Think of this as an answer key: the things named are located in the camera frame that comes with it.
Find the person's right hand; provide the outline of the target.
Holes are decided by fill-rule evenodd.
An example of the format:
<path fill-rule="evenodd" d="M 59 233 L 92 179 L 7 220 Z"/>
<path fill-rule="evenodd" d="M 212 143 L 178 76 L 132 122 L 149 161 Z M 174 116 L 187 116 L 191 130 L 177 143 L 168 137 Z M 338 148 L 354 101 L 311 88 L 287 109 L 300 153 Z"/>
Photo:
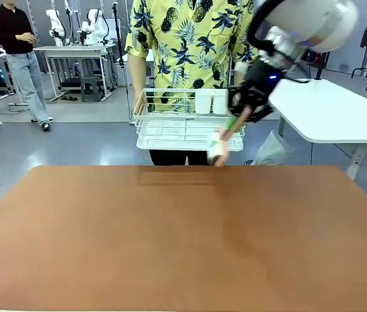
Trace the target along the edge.
<path fill-rule="evenodd" d="M 135 95 L 134 97 L 134 109 L 133 114 L 138 114 L 142 107 L 146 105 L 146 98 L 144 92 L 141 92 L 138 96 Z"/>

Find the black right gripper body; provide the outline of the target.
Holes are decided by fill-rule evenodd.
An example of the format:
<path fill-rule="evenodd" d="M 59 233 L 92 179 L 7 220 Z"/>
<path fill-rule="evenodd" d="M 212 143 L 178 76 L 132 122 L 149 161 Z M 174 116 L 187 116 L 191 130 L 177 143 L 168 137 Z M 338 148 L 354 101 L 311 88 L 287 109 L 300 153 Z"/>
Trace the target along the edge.
<path fill-rule="evenodd" d="M 250 64 L 237 62 L 235 73 L 241 73 L 240 84 L 228 86 L 227 108 L 236 117 L 240 117 L 246 107 L 251 114 L 246 122 L 256 123 L 273 112 L 268 103 L 270 94 L 281 80 L 281 71 L 262 60 L 254 60 Z"/>

